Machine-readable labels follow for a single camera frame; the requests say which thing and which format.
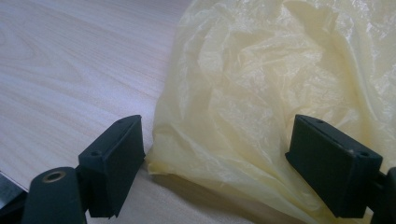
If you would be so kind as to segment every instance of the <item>plastic bag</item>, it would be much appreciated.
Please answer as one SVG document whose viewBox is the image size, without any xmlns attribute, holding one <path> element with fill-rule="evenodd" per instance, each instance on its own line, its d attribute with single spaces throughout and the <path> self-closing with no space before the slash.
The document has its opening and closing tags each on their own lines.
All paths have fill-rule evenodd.
<svg viewBox="0 0 396 224">
<path fill-rule="evenodd" d="M 304 114 L 377 151 L 382 172 L 396 166 L 395 4 L 194 1 L 157 104 L 149 172 L 308 223 L 360 222 L 333 217 L 284 154 Z"/>
</svg>

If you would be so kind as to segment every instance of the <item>crumpled plastic bag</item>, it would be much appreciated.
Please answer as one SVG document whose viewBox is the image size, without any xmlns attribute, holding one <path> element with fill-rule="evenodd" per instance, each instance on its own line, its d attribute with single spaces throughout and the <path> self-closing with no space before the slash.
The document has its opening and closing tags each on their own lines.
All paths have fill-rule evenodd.
<svg viewBox="0 0 396 224">
<path fill-rule="evenodd" d="M 382 172 L 396 166 L 395 52 L 392 0 L 194 1 L 178 26 L 148 170 L 308 223 L 361 222 L 333 217 L 284 154 L 304 114 L 381 154 Z"/>
</svg>

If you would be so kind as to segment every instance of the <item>wood grain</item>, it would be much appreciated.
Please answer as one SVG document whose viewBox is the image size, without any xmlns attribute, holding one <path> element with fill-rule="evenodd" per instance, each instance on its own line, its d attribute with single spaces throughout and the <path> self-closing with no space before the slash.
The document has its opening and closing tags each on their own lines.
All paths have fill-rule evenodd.
<svg viewBox="0 0 396 224">
<path fill-rule="evenodd" d="M 28 189 L 117 119 L 143 117 L 152 144 L 177 22 L 189 0 L 1 1 L 0 171 Z M 119 218 L 89 223 L 288 223 L 263 204 L 142 168 Z"/>
</svg>

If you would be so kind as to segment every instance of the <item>light wood surface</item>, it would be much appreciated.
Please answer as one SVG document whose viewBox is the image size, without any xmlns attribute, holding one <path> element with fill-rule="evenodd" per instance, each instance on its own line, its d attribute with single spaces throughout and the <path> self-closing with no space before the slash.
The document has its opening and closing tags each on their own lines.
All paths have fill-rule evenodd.
<svg viewBox="0 0 396 224">
<path fill-rule="evenodd" d="M 190 0 L 0 1 L 0 171 L 29 188 L 115 120 L 143 117 L 152 144 L 177 22 Z M 142 167 L 119 218 L 89 223 L 295 223 Z"/>
</svg>

